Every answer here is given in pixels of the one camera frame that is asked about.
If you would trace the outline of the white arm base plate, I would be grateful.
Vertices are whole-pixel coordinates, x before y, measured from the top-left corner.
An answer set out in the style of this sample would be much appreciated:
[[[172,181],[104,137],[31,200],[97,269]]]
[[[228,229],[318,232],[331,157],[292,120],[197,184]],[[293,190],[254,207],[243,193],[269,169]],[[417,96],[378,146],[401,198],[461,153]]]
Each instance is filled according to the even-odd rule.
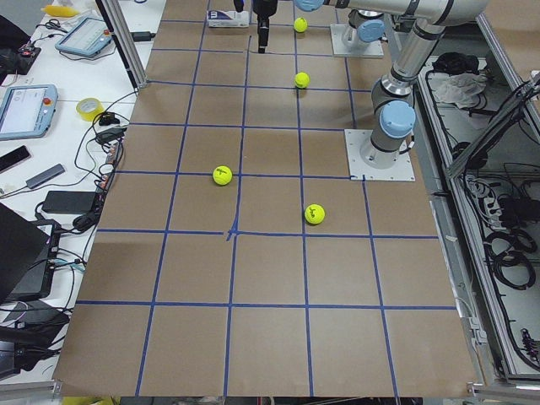
[[[332,24],[330,30],[334,56],[383,58],[381,37],[385,25],[381,21],[367,21],[358,28],[349,24]]]
[[[406,142],[394,152],[382,152],[371,142],[371,130],[345,129],[349,178],[353,181],[415,181]]]

